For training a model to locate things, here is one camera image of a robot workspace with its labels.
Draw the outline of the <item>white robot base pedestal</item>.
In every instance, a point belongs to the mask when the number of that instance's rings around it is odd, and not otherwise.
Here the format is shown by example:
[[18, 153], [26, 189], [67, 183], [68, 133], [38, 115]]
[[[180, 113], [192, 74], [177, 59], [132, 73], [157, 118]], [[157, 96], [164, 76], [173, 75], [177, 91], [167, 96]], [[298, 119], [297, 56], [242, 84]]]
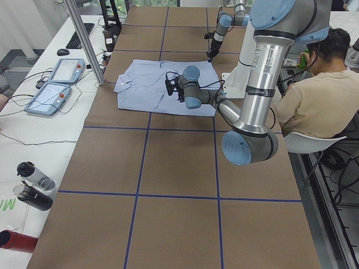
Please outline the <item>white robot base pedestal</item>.
[[241, 52], [238, 58], [238, 65], [231, 73], [222, 73], [225, 96], [229, 99], [243, 99], [251, 71], [252, 61], [256, 49], [254, 40], [254, 27], [249, 21], [247, 23]]

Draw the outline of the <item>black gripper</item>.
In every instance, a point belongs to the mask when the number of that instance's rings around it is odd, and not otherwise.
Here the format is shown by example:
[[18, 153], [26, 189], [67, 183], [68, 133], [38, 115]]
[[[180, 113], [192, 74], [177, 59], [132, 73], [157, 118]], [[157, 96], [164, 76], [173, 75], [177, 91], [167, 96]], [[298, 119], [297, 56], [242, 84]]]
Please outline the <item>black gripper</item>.
[[207, 55], [207, 58], [208, 58], [208, 62], [211, 63], [211, 62], [212, 62], [212, 59], [213, 59], [214, 57], [216, 57], [219, 52], [220, 52], [220, 49], [219, 49], [219, 48], [215, 48], [215, 47], [210, 48], [210, 49], [206, 52], [206, 55]]
[[185, 94], [184, 94], [183, 87], [177, 86], [176, 89], [177, 89], [177, 93], [178, 93], [178, 101], [180, 103], [184, 102], [185, 101]]

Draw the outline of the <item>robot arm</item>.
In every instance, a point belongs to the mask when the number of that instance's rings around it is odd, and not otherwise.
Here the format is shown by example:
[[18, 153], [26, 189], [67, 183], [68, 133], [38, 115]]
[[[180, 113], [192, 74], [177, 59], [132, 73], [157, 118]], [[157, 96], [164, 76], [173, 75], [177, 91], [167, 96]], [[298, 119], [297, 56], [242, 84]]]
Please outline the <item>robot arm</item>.
[[249, 15], [246, 12], [246, 2], [243, 0], [233, 1], [234, 14], [220, 10], [217, 14], [217, 27], [212, 33], [207, 33], [204, 39], [211, 39], [209, 50], [206, 52], [208, 62], [218, 55], [224, 38], [232, 26], [247, 26]]
[[212, 105], [232, 126], [222, 139], [222, 151], [232, 164], [265, 161], [278, 150], [278, 139], [266, 124], [280, 69], [294, 43], [311, 44], [325, 39], [329, 31], [331, 1], [255, 1], [246, 11], [245, 1], [234, 1], [234, 13], [218, 13], [217, 27], [208, 35], [208, 59], [220, 50], [231, 26], [246, 25], [255, 45], [249, 50], [243, 106], [237, 107], [220, 89], [199, 85], [200, 71], [188, 66], [173, 79], [166, 79], [167, 92], [178, 94], [188, 109]]

